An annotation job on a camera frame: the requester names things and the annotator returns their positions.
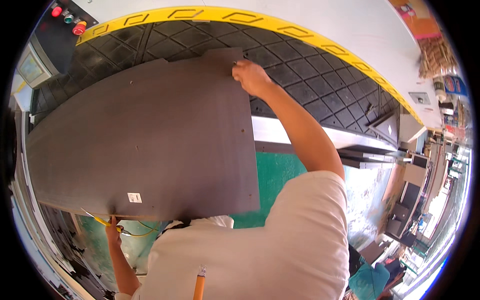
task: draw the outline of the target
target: green floor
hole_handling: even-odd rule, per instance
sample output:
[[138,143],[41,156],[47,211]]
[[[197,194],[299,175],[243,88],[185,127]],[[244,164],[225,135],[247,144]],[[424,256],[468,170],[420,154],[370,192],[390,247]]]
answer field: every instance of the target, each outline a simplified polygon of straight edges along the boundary
[[[289,179],[306,172],[296,155],[257,153],[256,158],[260,209],[232,215],[235,220],[235,228],[263,226],[283,185]],[[380,202],[390,176],[390,170],[359,170],[349,167],[344,167],[344,170],[349,200],[348,239],[352,245],[360,246],[375,237],[376,215],[372,213],[382,209]],[[116,290],[104,226],[87,216],[77,216],[77,220],[82,229],[83,241],[86,246],[85,259],[97,275],[102,275],[100,279],[106,287]],[[156,222],[144,223],[151,227],[156,224]],[[133,234],[143,234],[149,231],[137,221],[122,221],[120,224]],[[122,236],[122,250],[127,261],[136,268],[138,274],[147,273],[147,257],[155,237],[156,233],[143,238]]]

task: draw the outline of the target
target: diamond grid pattern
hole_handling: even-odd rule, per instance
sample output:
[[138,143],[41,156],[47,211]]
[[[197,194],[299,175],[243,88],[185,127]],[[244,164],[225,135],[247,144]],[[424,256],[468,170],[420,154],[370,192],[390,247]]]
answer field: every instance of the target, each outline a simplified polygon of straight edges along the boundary
[[[32,113],[38,123],[76,93],[134,65],[198,57],[224,47],[241,47],[245,58],[265,68],[324,126],[375,136],[368,124],[379,116],[394,111],[399,120],[400,105],[388,92],[381,89],[378,109],[378,84],[330,53],[256,27],[192,21],[127,27],[79,45],[68,73],[36,93]],[[250,104],[253,115],[275,117],[262,100],[251,97]]]

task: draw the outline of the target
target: teal cloth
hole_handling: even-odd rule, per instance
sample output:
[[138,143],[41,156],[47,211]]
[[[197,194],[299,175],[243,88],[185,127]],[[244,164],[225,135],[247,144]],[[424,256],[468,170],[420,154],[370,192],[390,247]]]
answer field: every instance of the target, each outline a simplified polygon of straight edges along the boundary
[[390,273],[383,264],[376,264],[373,268],[364,263],[348,280],[348,286],[359,300],[375,300],[382,293],[390,277]]

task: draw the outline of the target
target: pencil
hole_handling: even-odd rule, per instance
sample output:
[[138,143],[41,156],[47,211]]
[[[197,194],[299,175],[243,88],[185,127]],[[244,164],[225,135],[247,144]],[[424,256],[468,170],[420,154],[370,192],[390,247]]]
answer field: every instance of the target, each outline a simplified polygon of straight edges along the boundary
[[193,300],[202,300],[202,298],[204,297],[205,273],[206,266],[204,264],[201,264],[197,274],[197,282],[195,283]]

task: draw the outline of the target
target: red button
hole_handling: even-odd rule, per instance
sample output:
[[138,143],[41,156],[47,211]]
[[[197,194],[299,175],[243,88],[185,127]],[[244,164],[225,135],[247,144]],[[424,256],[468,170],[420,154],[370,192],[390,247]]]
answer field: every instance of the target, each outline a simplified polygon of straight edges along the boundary
[[75,25],[75,27],[72,29],[73,34],[76,36],[83,34],[86,30],[86,25],[87,22],[85,21],[78,22],[77,25]]
[[58,17],[60,14],[61,14],[61,7],[60,6],[57,6],[55,7],[53,10],[52,10],[52,16],[54,17]]

